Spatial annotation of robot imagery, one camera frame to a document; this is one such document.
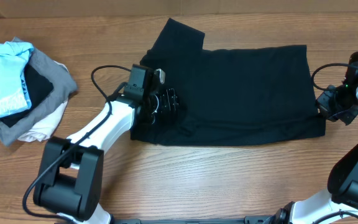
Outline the black t-shirt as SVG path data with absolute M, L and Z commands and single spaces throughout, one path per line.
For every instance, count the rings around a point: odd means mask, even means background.
M 177 119 L 138 124 L 133 140 L 164 146 L 251 146 L 324 136 L 305 45 L 203 47 L 204 33 L 169 19 L 140 64 L 166 74 Z

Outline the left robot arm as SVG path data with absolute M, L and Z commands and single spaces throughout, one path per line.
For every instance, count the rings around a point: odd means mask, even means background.
M 66 223 L 114 223 L 100 205 L 104 155 L 136 122 L 154 124 L 158 118 L 171 121 L 177 115 L 174 89 L 147 93 L 115 91 L 107 97 L 102 112 L 66 139 L 52 137 L 45 145 L 39 173 L 29 190 L 36 205 L 50 218 Z

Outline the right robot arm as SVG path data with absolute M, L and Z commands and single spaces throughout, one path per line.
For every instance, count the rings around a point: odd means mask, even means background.
M 350 124 L 358 115 L 358 51 L 345 67 L 342 85 L 324 88 L 316 104 L 327 120 Z M 290 202 L 266 223 L 333 223 L 347 217 L 358 219 L 358 144 L 335 164 L 326 189 Z

